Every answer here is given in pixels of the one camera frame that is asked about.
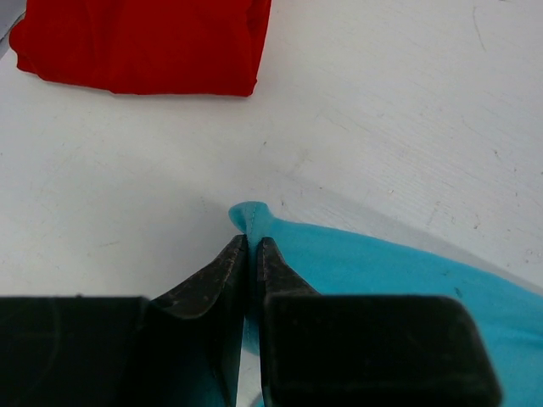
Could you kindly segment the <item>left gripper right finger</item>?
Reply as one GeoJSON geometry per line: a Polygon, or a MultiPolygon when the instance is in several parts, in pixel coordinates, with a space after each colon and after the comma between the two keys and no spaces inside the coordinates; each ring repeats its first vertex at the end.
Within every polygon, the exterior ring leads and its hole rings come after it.
{"type": "Polygon", "coordinates": [[[501,385],[455,299],[325,295],[257,249],[260,370],[267,406],[497,406],[501,385]]]}

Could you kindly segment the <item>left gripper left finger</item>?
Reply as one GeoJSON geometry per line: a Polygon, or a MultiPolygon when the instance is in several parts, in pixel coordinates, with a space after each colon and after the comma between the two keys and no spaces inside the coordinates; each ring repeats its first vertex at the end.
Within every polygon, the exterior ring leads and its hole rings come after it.
{"type": "Polygon", "coordinates": [[[233,406],[247,239],[155,299],[4,297],[4,406],[233,406]]]}

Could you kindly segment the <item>teal t shirt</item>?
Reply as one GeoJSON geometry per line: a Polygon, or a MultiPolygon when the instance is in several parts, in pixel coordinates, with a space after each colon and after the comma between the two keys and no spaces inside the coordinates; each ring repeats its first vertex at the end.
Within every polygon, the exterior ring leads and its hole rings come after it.
{"type": "Polygon", "coordinates": [[[505,406],[542,404],[542,296],[485,270],[348,231],[277,218],[265,203],[239,203],[232,223],[255,258],[271,237],[302,278],[326,294],[438,294],[475,319],[504,391],[505,406]]]}

